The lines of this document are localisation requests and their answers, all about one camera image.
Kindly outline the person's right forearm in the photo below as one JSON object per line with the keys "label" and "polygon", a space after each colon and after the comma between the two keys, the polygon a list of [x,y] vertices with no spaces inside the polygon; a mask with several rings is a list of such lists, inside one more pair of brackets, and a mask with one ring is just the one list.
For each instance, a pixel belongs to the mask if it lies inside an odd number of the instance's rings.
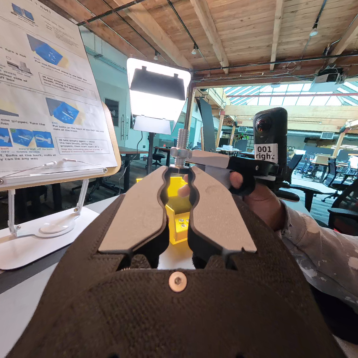
{"label": "person's right forearm", "polygon": [[307,282],[358,310],[357,237],[319,226],[283,204],[284,228],[276,233],[293,255]]}

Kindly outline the wooden desk black legs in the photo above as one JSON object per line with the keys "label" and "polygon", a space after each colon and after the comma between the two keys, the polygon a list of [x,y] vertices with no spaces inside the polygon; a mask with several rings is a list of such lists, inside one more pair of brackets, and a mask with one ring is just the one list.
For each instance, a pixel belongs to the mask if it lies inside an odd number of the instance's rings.
{"label": "wooden desk black legs", "polygon": [[119,153],[121,155],[121,159],[124,162],[124,169],[121,178],[123,177],[123,192],[127,192],[129,190],[129,176],[130,176],[130,163],[133,159],[135,159],[138,155],[148,154],[147,150],[138,150],[132,149],[128,147],[118,146]]}
{"label": "wooden desk black legs", "polygon": [[169,146],[169,147],[167,147],[167,146],[165,146],[165,147],[160,147],[160,146],[155,146],[154,147],[155,148],[155,150],[154,150],[154,154],[153,154],[153,158],[154,158],[154,155],[159,155],[159,152],[158,151],[161,151],[161,152],[164,152],[164,153],[166,153],[167,154],[167,158],[166,158],[166,166],[167,167],[169,167],[170,166],[170,164],[171,164],[171,162],[170,162],[170,160],[171,160],[171,149],[172,149],[172,147],[171,146]]}

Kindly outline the person's right hand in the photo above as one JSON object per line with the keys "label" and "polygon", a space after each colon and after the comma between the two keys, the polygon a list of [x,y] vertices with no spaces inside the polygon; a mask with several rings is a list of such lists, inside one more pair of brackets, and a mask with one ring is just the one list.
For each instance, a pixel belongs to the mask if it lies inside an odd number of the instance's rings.
{"label": "person's right hand", "polygon": [[[240,189],[244,183],[243,176],[237,172],[230,172],[230,183],[233,188]],[[188,185],[178,189],[178,195],[181,197],[186,197],[189,194],[190,188]],[[286,218],[284,205],[266,186],[256,184],[254,191],[244,196],[243,201],[273,231],[279,231],[284,228]]]}

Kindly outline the white stand rod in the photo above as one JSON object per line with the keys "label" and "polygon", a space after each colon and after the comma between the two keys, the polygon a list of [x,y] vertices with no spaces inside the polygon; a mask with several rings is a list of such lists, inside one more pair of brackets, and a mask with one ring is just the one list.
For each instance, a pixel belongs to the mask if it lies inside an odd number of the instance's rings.
{"label": "white stand rod", "polygon": [[82,181],[81,191],[80,191],[80,194],[79,194],[78,202],[76,204],[76,207],[74,208],[74,213],[77,216],[80,216],[80,214],[81,214],[81,210],[83,208],[84,200],[85,200],[86,194],[87,194],[88,184],[89,184],[89,179],[88,178],[84,179]]}
{"label": "white stand rod", "polygon": [[17,237],[19,227],[15,224],[15,189],[10,189],[8,194],[8,221],[7,226],[13,237]]}

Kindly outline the dark tilted display board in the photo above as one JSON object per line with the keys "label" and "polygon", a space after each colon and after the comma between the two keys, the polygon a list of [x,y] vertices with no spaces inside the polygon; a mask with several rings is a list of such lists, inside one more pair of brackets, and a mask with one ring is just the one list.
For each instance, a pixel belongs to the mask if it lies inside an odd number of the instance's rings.
{"label": "dark tilted display board", "polygon": [[202,97],[197,99],[197,105],[202,117],[202,150],[216,153],[216,137],[211,105]]}

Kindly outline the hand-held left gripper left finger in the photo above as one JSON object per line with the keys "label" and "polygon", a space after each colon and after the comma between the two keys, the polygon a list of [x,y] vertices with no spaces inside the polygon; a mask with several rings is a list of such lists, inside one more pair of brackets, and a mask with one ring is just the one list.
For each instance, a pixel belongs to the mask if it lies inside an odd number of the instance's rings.
{"label": "hand-held left gripper left finger", "polygon": [[137,182],[124,195],[100,246],[100,253],[132,254],[160,234],[167,213],[160,198],[168,167],[160,167]]}

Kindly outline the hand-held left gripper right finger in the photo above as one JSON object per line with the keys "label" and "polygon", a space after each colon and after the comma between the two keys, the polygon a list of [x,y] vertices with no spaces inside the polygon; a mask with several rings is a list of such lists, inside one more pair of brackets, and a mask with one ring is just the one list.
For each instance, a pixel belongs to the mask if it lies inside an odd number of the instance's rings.
{"label": "hand-held left gripper right finger", "polygon": [[198,167],[191,168],[194,203],[190,228],[221,254],[255,253],[256,245],[230,191]]}

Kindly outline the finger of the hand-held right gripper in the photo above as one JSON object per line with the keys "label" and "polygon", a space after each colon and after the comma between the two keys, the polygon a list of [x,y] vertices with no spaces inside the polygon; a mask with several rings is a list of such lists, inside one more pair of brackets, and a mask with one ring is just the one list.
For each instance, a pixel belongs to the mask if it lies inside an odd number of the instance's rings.
{"label": "finger of the hand-held right gripper", "polygon": [[229,189],[231,187],[230,172],[232,171],[228,169],[229,159],[230,157],[225,154],[193,150],[191,158],[187,159],[187,163],[198,166]]}

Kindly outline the black mesh office chair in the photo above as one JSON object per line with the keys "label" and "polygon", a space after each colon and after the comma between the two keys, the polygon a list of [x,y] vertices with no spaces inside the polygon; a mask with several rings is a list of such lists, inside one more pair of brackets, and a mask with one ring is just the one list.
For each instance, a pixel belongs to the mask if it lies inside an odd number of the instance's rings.
{"label": "black mesh office chair", "polygon": [[358,180],[348,186],[328,209],[330,229],[358,236]]}

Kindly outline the black wall sign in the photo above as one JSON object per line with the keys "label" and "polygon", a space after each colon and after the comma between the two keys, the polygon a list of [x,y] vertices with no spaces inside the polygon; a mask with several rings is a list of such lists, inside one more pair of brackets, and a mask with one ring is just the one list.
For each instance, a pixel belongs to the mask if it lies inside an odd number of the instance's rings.
{"label": "black wall sign", "polygon": [[108,107],[114,127],[119,126],[119,101],[105,98],[105,105]]}

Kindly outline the printed instruction poster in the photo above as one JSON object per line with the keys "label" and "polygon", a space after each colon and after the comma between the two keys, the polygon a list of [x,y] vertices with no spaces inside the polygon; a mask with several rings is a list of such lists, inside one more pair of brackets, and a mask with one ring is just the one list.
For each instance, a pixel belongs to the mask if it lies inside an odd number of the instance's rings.
{"label": "printed instruction poster", "polygon": [[40,1],[0,2],[1,175],[117,166],[77,25]]}

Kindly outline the bright studio light panel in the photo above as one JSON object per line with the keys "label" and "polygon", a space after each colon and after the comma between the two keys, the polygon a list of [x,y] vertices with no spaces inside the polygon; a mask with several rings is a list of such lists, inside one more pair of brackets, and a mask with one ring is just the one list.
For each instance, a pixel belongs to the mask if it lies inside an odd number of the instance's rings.
{"label": "bright studio light panel", "polygon": [[153,162],[154,135],[171,135],[186,103],[187,69],[129,58],[126,63],[133,129],[149,134],[147,174]]}

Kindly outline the white stand base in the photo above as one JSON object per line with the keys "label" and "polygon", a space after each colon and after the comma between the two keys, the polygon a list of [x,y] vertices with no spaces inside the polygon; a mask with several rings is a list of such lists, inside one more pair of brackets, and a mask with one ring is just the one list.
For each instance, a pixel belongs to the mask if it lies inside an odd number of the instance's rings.
{"label": "white stand base", "polygon": [[99,216],[88,208],[67,209],[20,224],[15,233],[1,230],[0,269],[26,266],[71,244]]}

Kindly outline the yellow plastic bin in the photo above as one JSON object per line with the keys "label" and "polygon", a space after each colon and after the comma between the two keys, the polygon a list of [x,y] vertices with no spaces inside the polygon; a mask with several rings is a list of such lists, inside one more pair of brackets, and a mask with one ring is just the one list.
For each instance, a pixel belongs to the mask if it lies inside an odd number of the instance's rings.
{"label": "yellow plastic bin", "polygon": [[[165,206],[169,222],[169,240],[175,245],[187,240],[191,203],[189,197],[181,197],[178,190],[185,186],[183,177],[171,177],[168,187],[168,202]],[[182,228],[178,219],[184,219],[187,227]]]}

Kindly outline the silver hex bolt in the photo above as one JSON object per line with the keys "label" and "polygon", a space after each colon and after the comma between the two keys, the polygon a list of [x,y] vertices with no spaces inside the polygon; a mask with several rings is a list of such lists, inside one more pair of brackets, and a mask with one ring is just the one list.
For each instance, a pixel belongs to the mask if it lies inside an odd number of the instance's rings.
{"label": "silver hex bolt", "polygon": [[[188,130],[184,128],[179,129],[176,147],[188,149],[188,140],[189,140]],[[188,159],[174,157],[174,164],[171,165],[171,167],[177,168],[178,170],[183,169],[185,167],[186,160]]]}

